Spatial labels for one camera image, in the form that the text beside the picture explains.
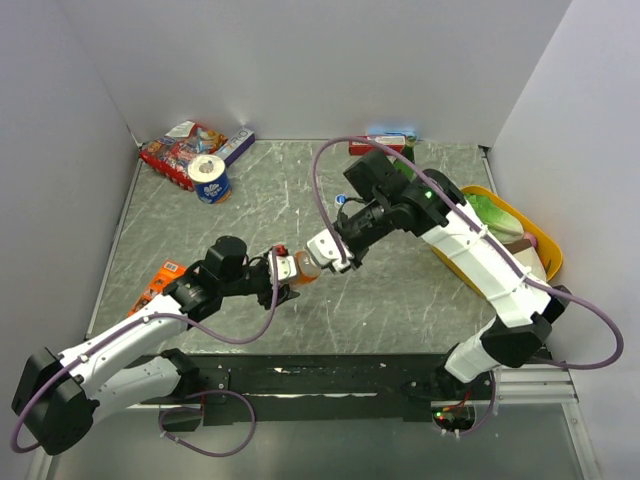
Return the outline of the orange drink bottle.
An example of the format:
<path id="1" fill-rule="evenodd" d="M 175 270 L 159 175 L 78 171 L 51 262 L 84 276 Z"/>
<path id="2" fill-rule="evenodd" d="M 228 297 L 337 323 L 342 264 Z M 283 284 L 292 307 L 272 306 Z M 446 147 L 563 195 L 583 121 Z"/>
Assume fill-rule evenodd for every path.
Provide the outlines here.
<path id="1" fill-rule="evenodd" d="M 290 282 L 292 287 L 300 287 L 314 282 L 322 273 L 321 269 L 313 262 L 311 255 L 300 250 L 294 254 L 296 264 L 296 276 Z"/>

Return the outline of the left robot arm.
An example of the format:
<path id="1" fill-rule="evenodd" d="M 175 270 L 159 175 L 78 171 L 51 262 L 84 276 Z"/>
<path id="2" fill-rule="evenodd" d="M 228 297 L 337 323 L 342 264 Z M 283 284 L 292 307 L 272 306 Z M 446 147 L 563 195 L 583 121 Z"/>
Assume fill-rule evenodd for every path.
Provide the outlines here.
<path id="1" fill-rule="evenodd" d="M 17 424 L 10 437 L 16 453 L 43 448 L 65 452 L 111 414 L 149 399 L 191 399 L 198 373 L 179 351 L 163 353 L 139 367 L 134 361 L 189 329 L 231 345 L 248 344 L 264 329 L 243 338 L 225 337 L 203 326 L 228 297 L 253 296 L 273 317 L 294 297 L 296 258 L 276 245 L 253 259 L 239 238 L 223 236 L 204 259 L 173 278 L 146 305 L 117 325 L 79 345 L 53 353 L 42 348 L 25 363 L 11 403 Z"/>

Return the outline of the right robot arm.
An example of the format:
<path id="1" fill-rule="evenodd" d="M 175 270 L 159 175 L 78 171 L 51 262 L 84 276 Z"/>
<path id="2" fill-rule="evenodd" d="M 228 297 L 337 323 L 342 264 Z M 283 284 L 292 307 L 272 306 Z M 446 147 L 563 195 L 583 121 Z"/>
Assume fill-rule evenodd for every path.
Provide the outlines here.
<path id="1" fill-rule="evenodd" d="M 423 173 L 435 182 L 434 188 L 408 179 L 382 151 L 368 152 L 344 172 L 365 206 L 351 217 L 340 214 L 334 227 L 355 262 L 390 232 L 410 232 L 442 253 L 491 304 L 494 318 L 454 346 L 437 374 L 439 391 L 456 399 L 479 375 L 530 361 L 567 303 L 526 284 L 525 268 L 482 227 L 446 175 L 435 169 Z"/>

